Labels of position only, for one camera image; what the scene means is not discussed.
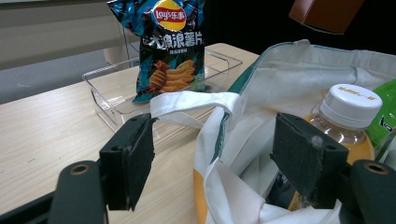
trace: light wood tabletop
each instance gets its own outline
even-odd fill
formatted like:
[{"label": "light wood tabletop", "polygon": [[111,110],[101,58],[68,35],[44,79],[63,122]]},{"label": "light wood tabletop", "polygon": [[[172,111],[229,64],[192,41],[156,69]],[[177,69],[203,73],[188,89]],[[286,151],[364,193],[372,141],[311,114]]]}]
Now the light wood tabletop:
[{"label": "light wood tabletop", "polygon": [[[207,48],[241,60],[241,73],[259,56],[221,43]],[[186,128],[155,145],[136,209],[109,211],[110,223],[196,222],[192,169],[198,132]],[[0,215],[54,191],[71,163],[97,161],[113,134],[95,113],[85,82],[0,105]]]}]

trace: bottle cap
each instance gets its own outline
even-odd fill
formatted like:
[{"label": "bottle cap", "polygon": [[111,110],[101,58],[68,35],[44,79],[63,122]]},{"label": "bottle cap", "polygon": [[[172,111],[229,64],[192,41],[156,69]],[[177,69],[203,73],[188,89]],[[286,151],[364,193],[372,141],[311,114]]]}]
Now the bottle cap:
[{"label": "bottle cap", "polygon": [[367,128],[382,106],[381,98],[363,87],[332,86],[320,105],[320,112],[330,121],[353,129]]}]

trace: plastic bottle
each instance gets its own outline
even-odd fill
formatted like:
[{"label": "plastic bottle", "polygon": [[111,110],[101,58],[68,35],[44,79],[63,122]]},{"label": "plastic bottle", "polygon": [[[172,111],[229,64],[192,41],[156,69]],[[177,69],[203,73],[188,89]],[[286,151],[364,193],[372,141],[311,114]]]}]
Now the plastic bottle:
[{"label": "plastic bottle", "polygon": [[338,84],[326,94],[318,112],[304,119],[349,149],[347,162],[374,160],[375,151],[366,134],[382,106],[381,98],[363,87]]}]

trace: tote bag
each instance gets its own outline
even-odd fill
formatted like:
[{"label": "tote bag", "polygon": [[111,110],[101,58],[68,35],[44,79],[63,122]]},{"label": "tote bag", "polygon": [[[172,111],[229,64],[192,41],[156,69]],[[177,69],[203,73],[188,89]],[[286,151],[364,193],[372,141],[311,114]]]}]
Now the tote bag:
[{"label": "tote bag", "polygon": [[[394,78],[396,56],[300,40],[267,49],[227,92],[164,93],[151,100],[150,112],[158,122],[201,128],[193,170],[198,223],[340,223],[338,201],[334,209],[293,212],[265,202],[278,171],[270,159],[276,113],[303,117],[335,84],[372,90]],[[205,124],[185,113],[209,106]]]}]

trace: bottle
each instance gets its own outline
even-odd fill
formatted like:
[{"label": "bottle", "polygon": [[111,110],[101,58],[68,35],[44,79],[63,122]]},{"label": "bottle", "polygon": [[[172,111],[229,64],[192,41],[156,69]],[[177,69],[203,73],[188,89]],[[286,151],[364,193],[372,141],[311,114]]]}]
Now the bottle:
[{"label": "bottle", "polygon": [[[356,85],[338,84],[330,88],[318,112],[304,119],[349,149],[346,159],[349,164],[357,160],[373,161],[375,151],[365,130],[381,106],[381,98],[373,91]],[[280,172],[265,199],[290,211],[309,205]]]},{"label": "bottle", "polygon": [[347,162],[374,160],[375,151],[366,134],[379,109],[381,98],[373,91],[351,84],[330,88],[318,112],[304,119],[349,149]]}]

